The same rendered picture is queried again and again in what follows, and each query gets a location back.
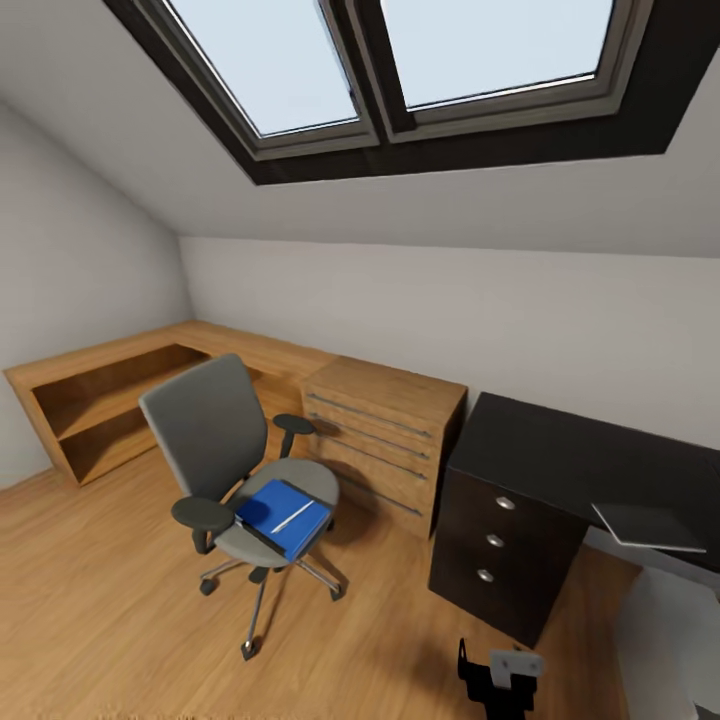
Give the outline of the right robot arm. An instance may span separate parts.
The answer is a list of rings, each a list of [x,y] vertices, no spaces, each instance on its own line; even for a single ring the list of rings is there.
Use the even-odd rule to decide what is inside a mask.
[[[485,703],[487,720],[525,720],[525,709],[535,708],[534,680],[546,671],[545,662],[519,648],[492,648],[489,659],[489,666],[471,664],[462,648],[458,676],[467,680],[469,699]]]

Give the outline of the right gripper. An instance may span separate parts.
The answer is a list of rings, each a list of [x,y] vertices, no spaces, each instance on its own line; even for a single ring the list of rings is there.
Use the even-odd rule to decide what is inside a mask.
[[[520,720],[525,720],[525,709],[535,708],[535,682],[530,677],[513,673],[510,675],[511,688],[495,686],[490,667],[468,662],[465,648],[462,648],[458,658],[458,676],[461,680],[467,680],[469,699],[485,703],[487,720],[492,720],[492,716],[496,716],[500,710],[508,710],[520,716]]]

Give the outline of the swivel chair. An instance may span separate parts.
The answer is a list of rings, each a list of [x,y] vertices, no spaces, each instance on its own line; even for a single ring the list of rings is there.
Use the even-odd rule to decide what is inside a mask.
[[[313,422],[287,413],[277,415],[273,423],[285,430],[280,456],[249,475],[265,457],[268,424],[236,353],[193,367],[152,388],[139,401],[185,494],[172,506],[172,516],[193,529],[198,554],[208,555],[219,547],[233,556],[200,576],[201,593],[208,595],[215,588],[210,576],[239,563],[255,565],[249,581],[259,585],[259,594],[247,640],[241,646],[245,661],[257,653],[253,635],[269,569],[279,573],[292,563],[235,523],[235,512],[273,479],[330,510],[331,516],[294,564],[328,585],[333,601],[342,598],[340,585],[303,561],[333,527],[340,497],[340,484],[331,470],[309,458],[289,457],[295,434],[312,435]]]

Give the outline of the folder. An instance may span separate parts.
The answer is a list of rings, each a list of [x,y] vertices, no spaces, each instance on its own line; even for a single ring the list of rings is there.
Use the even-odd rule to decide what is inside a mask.
[[[273,479],[235,512],[235,523],[294,564],[330,516],[324,506]]]

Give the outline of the notebook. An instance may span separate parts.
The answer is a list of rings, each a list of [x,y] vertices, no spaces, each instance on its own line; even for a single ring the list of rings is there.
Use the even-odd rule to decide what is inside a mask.
[[[593,505],[624,546],[704,553],[705,546],[669,510]]]

